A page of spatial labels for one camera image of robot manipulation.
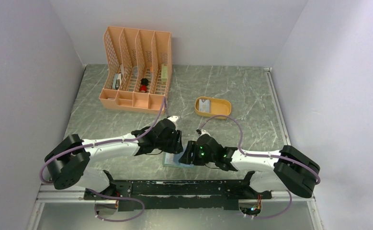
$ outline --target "plastic tray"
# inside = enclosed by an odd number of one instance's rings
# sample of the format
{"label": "plastic tray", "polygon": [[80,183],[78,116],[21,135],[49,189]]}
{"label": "plastic tray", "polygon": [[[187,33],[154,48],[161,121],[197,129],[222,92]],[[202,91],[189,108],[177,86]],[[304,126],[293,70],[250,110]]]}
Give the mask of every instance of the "plastic tray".
{"label": "plastic tray", "polygon": [[[210,101],[210,113],[199,111],[199,100],[207,99]],[[230,115],[231,103],[228,100],[212,98],[212,97],[198,97],[195,102],[195,112],[201,116],[214,116],[214,115]],[[218,119],[226,119],[226,117],[216,117]]]}

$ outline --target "peach plastic desk organizer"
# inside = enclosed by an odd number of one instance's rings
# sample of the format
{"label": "peach plastic desk organizer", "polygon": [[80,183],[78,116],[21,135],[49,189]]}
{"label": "peach plastic desk organizer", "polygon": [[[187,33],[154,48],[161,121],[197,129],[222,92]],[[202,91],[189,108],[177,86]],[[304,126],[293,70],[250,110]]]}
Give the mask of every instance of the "peach plastic desk organizer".
{"label": "peach plastic desk organizer", "polygon": [[[210,101],[210,112],[205,113],[199,111],[199,100],[207,99]],[[212,98],[212,97],[198,97],[195,102],[195,112],[201,116],[214,116],[214,115],[230,115],[231,103],[228,100]],[[218,119],[226,119],[226,117],[218,116]]]}
{"label": "peach plastic desk organizer", "polygon": [[[170,90],[171,33],[109,26],[103,39],[109,66],[109,75],[99,96],[103,106],[157,114]],[[115,90],[112,84],[114,75],[121,72],[120,65],[123,65],[122,81]],[[166,84],[161,81],[163,65],[167,69]],[[139,91],[142,78],[149,81],[146,93]]]}

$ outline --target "marble tabletop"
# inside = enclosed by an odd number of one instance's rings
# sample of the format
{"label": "marble tabletop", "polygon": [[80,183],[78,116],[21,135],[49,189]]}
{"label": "marble tabletop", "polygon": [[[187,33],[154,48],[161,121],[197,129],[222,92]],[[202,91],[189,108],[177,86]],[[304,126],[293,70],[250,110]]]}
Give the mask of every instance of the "marble tabletop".
{"label": "marble tabletop", "polygon": [[[65,136],[76,133],[83,139],[117,137],[149,126],[154,121],[156,115],[105,109],[99,101],[99,94],[107,74],[107,65],[86,67]],[[199,96],[231,102],[230,116],[243,128],[243,149],[266,151],[282,148],[283,135],[263,68],[174,65],[168,108],[170,115],[181,116],[179,129],[184,144],[197,139],[195,130],[207,119],[194,111]],[[223,146],[237,146],[240,133],[232,121],[212,119],[204,128]],[[163,165],[163,154],[117,157],[96,162],[91,167],[108,170],[114,179],[129,180],[242,179],[247,172],[225,172],[204,166],[168,167]]]}

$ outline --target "white wall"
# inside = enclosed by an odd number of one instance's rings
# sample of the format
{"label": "white wall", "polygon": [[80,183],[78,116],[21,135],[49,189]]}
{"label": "white wall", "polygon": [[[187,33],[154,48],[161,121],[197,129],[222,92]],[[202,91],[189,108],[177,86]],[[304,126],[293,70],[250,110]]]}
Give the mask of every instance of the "white wall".
{"label": "white wall", "polygon": [[0,1],[0,230],[25,229],[82,73],[47,0]]}
{"label": "white wall", "polygon": [[109,25],[172,32],[175,64],[270,67],[307,0],[50,0],[83,63]]}
{"label": "white wall", "polygon": [[309,0],[272,75],[327,230],[373,229],[373,0]]}

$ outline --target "purple cable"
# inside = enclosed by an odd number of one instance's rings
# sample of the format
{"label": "purple cable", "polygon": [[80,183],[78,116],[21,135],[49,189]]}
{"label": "purple cable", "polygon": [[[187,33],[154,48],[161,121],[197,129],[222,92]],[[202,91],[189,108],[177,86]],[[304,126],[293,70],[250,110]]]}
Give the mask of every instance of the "purple cable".
{"label": "purple cable", "polygon": [[131,197],[115,197],[115,196],[103,195],[103,194],[100,194],[100,193],[98,193],[96,191],[93,191],[91,189],[88,189],[88,190],[91,191],[92,193],[94,193],[95,195],[103,197],[103,198],[106,198],[106,199],[111,199],[111,200],[132,200],[132,201],[136,201],[136,202],[140,203],[141,206],[143,207],[141,209],[141,211],[137,215],[135,215],[133,217],[130,217],[130,218],[127,218],[127,219],[105,219],[105,218],[103,218],[103,217],[101,217],[101,216],[99,216],[97,214],[96,208],[97,208],[98,205],[95,205],[95,208],[94,208],[95,215],[96,215],[95,217],[98,218],[98,219],[101,219],[103,221],[107,221],[107,222],[126,222],[126,221],[129,221],[129,220],[132,220],[132,219],[135,219],[135,218],[141,216],[141,214],[143,214],[144,210],[146,209],[144,203],[141,200],[136,199],[136,198],[131,198]]}
{"label": "purple cable", "polygon": [[271,157],[271,158],[279,158],[279,159],[283,159],[283,160],[286,160],[286,161],[290,161],[292,163],[295,163],[303,168],[305,168],[306,170],[308,170],[310,173],[312,173],[315,177],[316,177],[316,184],[319,184],[320,183],[320,176],[313,170],[311,169],[309,166],[307,165],[304,165],[303,163],[299,162],[299,161],[296,161],[294,159],[290,159],[290,158],[287,158],[287,157],[284,157],[284,156],[278,156],[278,155],[263,155],[263,154],[252,154],[252,153],[245,153],[242,149],[241,149],[241,143],[243,142],[243,129],[241,128],[240,124],[237,122],[237,120],[235,120],[234,118],[232,117],[229,117],[229,116],[226,116],[226,115],[215,115],[215,116],[212,116],[210,117],[209,119],[207,119],[200,127],[199,129],[202,129],[204,125],[206,125],[206,123],[208,121],[210,121],[212,118],[215,118],[215,117],[218,117],[218,116],[222,116],[222,117],[227,117],[228,119],[232,120],[237,126],[238,128],[240,129],[240,141],[238,141],[238,150],[245,156],[249,156],[249,157],[265,157],[265,158],[268,158],[268,157]]}
{"label": "purple cable", "polygon": [[133,138],[133,139],[124,139],[124,140],[123,139],[111,139],[111,140],[105,140],[105,141],[101,141],[101,142],[95,143],[95,146],[109,144],[109,143],[113,143],[113,142],[123,142],[123,141],[130,142],[130,141],[136,141],[136,140],[142,138],[143,136],[147,135],[147,133],[149,131],[151,131],[152,128],[155,126],[155,124],[158,121],[159,115],[161,115],[162,108],[164,107],[164,105],[165,105],[165,108],[166,108],[165,111],[167,112],[167,116],[169,116],[169,112],[168,112],[168,108],[167,108],[167,101],[166,101],[166,99],[164,97],[164,99],[162,99],[161,107],[159,108],[159,112],[158,112],[157,118],[155,118],[155,121],[152,123],[152,125],[144,133],[142,133],[140,136],[138,136],[136,138]]}

